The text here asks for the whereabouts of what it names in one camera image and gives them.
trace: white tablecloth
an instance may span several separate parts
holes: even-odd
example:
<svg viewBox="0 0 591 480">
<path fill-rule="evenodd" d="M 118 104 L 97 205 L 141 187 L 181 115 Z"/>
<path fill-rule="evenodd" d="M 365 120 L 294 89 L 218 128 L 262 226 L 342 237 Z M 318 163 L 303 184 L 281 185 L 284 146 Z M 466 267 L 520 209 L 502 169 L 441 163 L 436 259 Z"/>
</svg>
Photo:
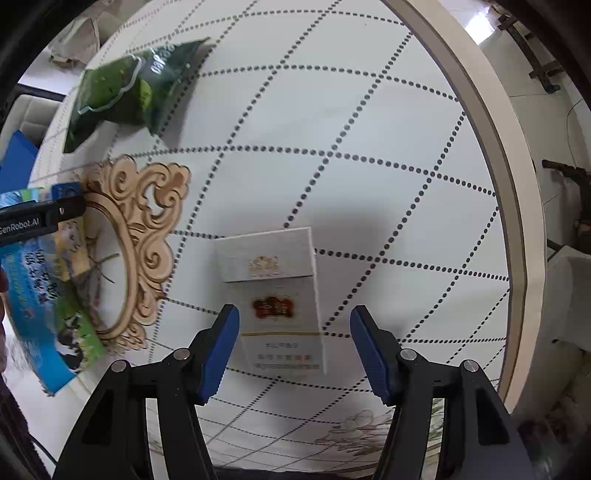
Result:
<svg viewBox="0 0 591 480">
<path fill-rule="evenodd" d="M 357 304 L 430 361 L 474 359 L 493 385 L 502 372 L 511 380 L 516 354 L 503 370 L 508 331 L 519 337 L 525 314 L 512 314 L 510 299 L 530 305 L 531 275 L 524 282 L 509 269 L 519 268 L 508 255 L 518 236 L 499 207 L 513 212 L 511 196 L 499 194 L 505 180 L 483 147 L 476 110 L 467 108 L 471 93 L 447 80 L 461 69 L 440 67 L 442 57 L 429 53 L 435 41 L 421 44 L 430 41 L 428 21 L 404 2 L 392 4 L 399 16 L 378 0 L 153 0 L 89 67 L 210 37 L 160 135 L 105 123 L 63 155 L 75 89 L 41 147 L 32 186 L 79 179 L 92 192 L 86 233 L 99 265 L 86 300 L 108 327 L 103 337 L 133 364 L 187 346 L 232 302 L 212 239 L 312 227 L 327 372 L 296 380 L 253 373 L 237 342 L 219 391 L 197 409 L 217 465 L 375 466 L 392 409 L 371 393 L 350 338 Z M 457 38 L 460 57 L 482 61 L 439 5 L 413 4 L 433 12 L 439 33 Z M 502 167 L 510 171 L 525 143 L 518 128 L 506 141 L 517 121 L 494 75 L 490 81 L 485 103 L 509 119 L 499 131 L 510 144 Z M 535 182 L 531 162 L 521 161 L 517 196 Z M 536 202 L 520 208 L 538 228 Z M 539 233 L 522 233 L 513 251 Z M 539 242 L 535 248 L 528 253 L 543 262 Z M 530 286 L 539 286 L 537 275 Z M 439 407 L 430 446 L 441 435 Z M 158 449 L 154 405 L 149 413 Z"/>
</svg>

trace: blue object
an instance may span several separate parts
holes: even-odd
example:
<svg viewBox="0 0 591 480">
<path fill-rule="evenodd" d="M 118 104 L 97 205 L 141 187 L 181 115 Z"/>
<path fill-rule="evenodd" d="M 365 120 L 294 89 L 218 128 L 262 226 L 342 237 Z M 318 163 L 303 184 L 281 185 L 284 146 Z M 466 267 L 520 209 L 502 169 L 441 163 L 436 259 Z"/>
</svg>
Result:
<svg viewBox="0 0 591 480">
<path fill-rule="evenodd" d="M 38 152 L 20 130 L 12 134 L 0 167 L 0 193 L 27 188 Z"/>
<path fill-rule="evenodd" d="M 236 307 L 232 307 L 203 364 L 203 379 L 197 394 L 204 403 L 216 394 L 220 386 L 239 330 L 240 314 Z"/>
<path fill-rule="evenodd" d="M 350 328 L 351 337 L 353 337 L 355 348 L 368 376 L 371 390 L 386 404 L 391 397 L 388 384 L 388 365 L 378 346 L 374 343 L 367 325 L 357 313 L 357 308 L 351 310 Z"/>
</svg>

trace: chip bag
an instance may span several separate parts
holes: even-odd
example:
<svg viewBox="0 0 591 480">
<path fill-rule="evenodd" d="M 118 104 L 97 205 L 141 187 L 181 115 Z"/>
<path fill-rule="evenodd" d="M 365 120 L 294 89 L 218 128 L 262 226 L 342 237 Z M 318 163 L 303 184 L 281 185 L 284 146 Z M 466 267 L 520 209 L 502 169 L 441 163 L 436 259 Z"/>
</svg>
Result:
<svg viewBox="0 0 591 480">
<path fill-rule="evenodd" d="M 103 120 L 146 126 L 156 134 L 189 61 L 207 40 L 148 48 L 85 71 L 70 117 L 64 153 L 72 153 Z"/>
</svg>

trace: tile floor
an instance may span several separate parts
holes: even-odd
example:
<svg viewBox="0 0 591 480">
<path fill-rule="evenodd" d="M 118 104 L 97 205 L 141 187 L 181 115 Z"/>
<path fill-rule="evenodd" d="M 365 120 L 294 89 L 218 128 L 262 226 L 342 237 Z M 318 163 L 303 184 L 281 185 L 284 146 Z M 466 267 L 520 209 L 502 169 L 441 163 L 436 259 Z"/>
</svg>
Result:
<svg viewBox="0 0 591 480">
<path fill-rule="evenodd" d="M 556 173 L 543 170 L 541 160 L 547 158 L 591 170 L 589 108 L 584 102 L 577 103 L 580 94 L 566 75 L 556 80 L 562 89 L 552 95 L 544 93 L 539 82 L 528 77 L 531 67 L 509 35 L 496 29 L 497 15 L 490 4 L 480 0 L 440 2 L 480 45 L 511 98 L 537 170 L 548 238 L 571 244 L 574 240 L 572 224 L 579 209 L 578 190 Z M 33 376 L 11 375 L 12 389 L 29 421 L 31 432 L 58 457 L 77 412 L 82 408 L 81 399 L 87 396 L 84 386 L 73 382 L 56 397 L 48 398 Z M 53 410 L 54 414 L 38 415 L 39 402 L 44 403 L 45 413 Z M 153 461 L 155 478 L 165 478 L 162 457 L 155 454 Z M 47 465 L 52 472 L 53 466 L 49 462 Z"/>
</svg>

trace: wire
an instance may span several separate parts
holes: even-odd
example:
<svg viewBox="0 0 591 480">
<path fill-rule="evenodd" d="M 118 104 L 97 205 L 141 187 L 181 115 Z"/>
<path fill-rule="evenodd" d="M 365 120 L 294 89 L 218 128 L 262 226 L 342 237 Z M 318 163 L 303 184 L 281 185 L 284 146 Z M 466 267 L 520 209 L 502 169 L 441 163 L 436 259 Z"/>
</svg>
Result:
<svg viewBox="0 0 591 480">
<path fill-rule="evenodd" d="M 39 440 L 37 440 L 33 435 L 29 433 L 29 437 L 33 441 L 35 445 L 37 445 L 43 453 L 45 453 L 46 457 L 49 458 L 53 462 L 53 465 L 57 465 L 56 459 L 47 451 L 47 449 L 41 444 Z"/>
<path fill-rule="evenodd" d="M 579 99 L 569 110 L 569 112 L 566 114 L 566 143 L 568 143 L 569 145 L 569 151 L 570 151 L 570 158 L 573 159 L 573 163 L 575 167 L 578 167 L 576 161 L 574 160 L 574 155 L 573 155 L 573 149 L 570 146 L 570 131 L 569 131 L 569 116 L 570 114 L 573 112 L 574 107 L 576 107 L 579 103 L 581 103 L 583 101 L 583 99 Z"/>
</svg>

